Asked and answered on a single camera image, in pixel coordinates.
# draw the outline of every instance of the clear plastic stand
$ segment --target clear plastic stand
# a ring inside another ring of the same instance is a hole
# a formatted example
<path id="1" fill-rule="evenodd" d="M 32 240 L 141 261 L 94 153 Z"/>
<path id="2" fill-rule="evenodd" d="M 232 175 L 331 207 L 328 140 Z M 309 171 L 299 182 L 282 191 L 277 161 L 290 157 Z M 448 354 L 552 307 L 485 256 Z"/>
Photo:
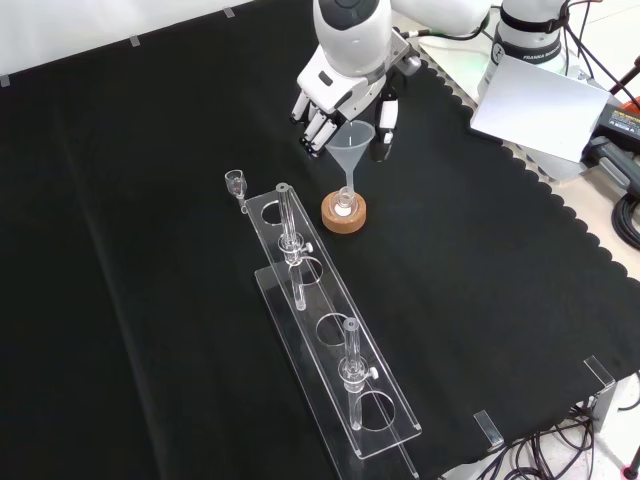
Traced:
<path id="1" fill-rule="evenodd" d="M 271 264 L 258 286 L 339 477 L 418 478 L 403 443 L 421 426 L 295 192 L 243 206 Z"/>

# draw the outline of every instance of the small glass cup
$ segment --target small glass cup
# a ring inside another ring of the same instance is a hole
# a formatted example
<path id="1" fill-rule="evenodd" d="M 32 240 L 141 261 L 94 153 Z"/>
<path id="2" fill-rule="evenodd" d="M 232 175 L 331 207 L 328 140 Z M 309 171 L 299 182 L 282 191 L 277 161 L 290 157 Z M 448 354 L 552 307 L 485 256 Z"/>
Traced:
<path id="1" fill-rule="evenodd" d="M 247 193 L 247 181 L 244 179 L 242 170 L 231 170 L 225 173 L 224 179 L 227 182 L 229 193 L 238 199 L 242 213 L 247 213 L 244 201 L 244 196 Z"/>

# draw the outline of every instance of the white paper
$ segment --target white paper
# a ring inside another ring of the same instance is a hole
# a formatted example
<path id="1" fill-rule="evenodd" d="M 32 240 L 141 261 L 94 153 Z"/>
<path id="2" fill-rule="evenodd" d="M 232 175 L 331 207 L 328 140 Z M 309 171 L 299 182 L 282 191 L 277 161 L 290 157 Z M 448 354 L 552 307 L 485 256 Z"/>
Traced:
<path id="1" fill-rule="evenodd" d="M 609 92 L 503 57 L 471 128 L 579 162 Z"/>

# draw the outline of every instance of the robotic hand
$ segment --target robotic hand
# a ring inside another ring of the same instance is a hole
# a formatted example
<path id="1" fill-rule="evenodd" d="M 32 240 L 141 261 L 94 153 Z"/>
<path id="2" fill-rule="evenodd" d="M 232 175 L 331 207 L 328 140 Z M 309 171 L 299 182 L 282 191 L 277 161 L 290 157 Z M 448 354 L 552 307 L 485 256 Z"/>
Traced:
<path id="1" fill-rule="evenodd" d="M 448 35 L 463 35 L 481 24 L 491 0 L 313 0 L 320 46 L 298 77 L 300 95 L 291 114 L 306 127 L 300 139 L 318 156 L 345 121 L 375 100 L 374 160 L 387 157 L 396 130 L 398 97 L 386 74 L 397 68 L 414 74 L 419 53 L 392 28 L 398 13 Z"/>

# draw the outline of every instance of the metal clip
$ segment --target metal clip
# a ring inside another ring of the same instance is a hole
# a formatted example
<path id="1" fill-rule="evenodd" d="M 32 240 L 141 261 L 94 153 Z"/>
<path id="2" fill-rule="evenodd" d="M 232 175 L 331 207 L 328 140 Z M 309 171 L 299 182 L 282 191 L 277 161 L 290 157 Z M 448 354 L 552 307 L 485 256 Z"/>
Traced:
<path id="1" fill-rule="evenodd" d="M 591 355 L 584 361 L 584 364 L 589 367 L 589 370 L 596 376 L 602 386 L 604 387 L 601 391 L 607 390 L 612 387 L 616 381 L 611 376 L 609 372 L 602 366 L 602 364 L 598 361 L 596 357 Z"/>
<path id="2" fill-rule="evenodd" d="M 591 412 L 593 416 L 593 428 L 596 432 L 600 432 L 604 427 L 609 413 L 615 411 L 612 406 L 614 404 L 617 384 L 611 374 L 607 372 L 593 355 L 587 358 L 584 364 L 589 367 L 589 370 L 591 370 L 603 386 L 602 390 L 595 394 L 595 403 Z"/>
<path id="3" fill-rule="evenodd" d="M 489 447 L 487 452 L 495 452 L 504 445 L 504 438 L 500 435 L 500 432 L 491 421 L 491 417 L 489 417 L 486 410 L 476 413 L 473 418 L 476 419 L 476 422 L 478 422 L 478 425 L 480 425 L 480 428 L 491 444 L 491 447 Z"/>

